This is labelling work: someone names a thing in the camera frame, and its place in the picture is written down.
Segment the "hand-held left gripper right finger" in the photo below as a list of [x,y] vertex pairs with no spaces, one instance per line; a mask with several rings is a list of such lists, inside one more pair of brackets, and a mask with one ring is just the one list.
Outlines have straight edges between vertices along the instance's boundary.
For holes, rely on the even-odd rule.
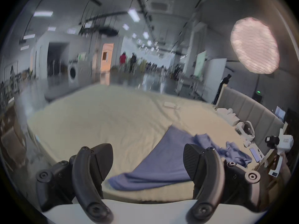
[[260,174],[235,162],[222,161],[213,147],[186,144],[183,163],[194,184],[195,204],[186,214],[187,222],[207,222],[219,204],[245,207],[259,212]]

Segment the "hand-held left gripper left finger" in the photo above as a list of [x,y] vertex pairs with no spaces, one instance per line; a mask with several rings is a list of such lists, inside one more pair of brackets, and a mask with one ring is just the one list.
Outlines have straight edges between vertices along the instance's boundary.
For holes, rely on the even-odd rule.
[[113,165],[110,143],[81,147],[69,161],[36,173],[36,194],[42,212],[72,204],[76,198],[87,217],[100,224],[112,223],[112,211],[104,204],[102,183]]

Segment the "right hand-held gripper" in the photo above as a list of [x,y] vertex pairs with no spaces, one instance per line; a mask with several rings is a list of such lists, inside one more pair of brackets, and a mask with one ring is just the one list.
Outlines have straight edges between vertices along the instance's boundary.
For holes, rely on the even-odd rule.
[[281,128],[278,136],[267,136],[265,138],[265,143],[270,149],[274,149],[278,156],[276,159],[277,163],[275,165],[275,169],[271,169],[268,174],[272,177],[278,177],[283,162],[282,153],[286,153],[291,150],[294,143],[293,136],[284,134],[283,129]]

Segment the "person's right hand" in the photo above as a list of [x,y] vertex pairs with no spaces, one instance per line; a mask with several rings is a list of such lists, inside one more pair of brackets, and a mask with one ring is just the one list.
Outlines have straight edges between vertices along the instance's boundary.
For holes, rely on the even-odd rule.
[[284,186],[286,186],[286,184],[289,182],[291,178],[291,172],[287,165],[287,158],[285,152],[282,152],[281,155],[283,159],[282,159],[282,165],[277,179],[279,182],[283,183]]

